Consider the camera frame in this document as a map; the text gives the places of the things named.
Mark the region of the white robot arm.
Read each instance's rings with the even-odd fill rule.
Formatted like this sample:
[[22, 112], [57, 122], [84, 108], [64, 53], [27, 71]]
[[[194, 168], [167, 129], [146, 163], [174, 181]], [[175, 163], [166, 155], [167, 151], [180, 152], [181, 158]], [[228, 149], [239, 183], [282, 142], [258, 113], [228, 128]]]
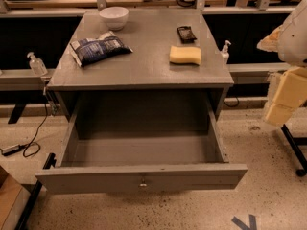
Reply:
[[279, 59], [291, 66], [271, 81], [264, 116], [267, 123], [281, 127], [307, 101], [307, 0], [301, 0], [257, 48], [277, 52]]

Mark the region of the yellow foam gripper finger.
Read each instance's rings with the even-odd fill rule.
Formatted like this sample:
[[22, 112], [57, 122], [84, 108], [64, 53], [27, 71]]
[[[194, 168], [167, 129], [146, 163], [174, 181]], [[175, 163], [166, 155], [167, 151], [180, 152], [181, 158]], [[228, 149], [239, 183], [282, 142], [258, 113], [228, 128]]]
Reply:
[[307, 101], [307, 69], [292, 67], [274, 74], [268, 92], [264, 121], [281, 127]]

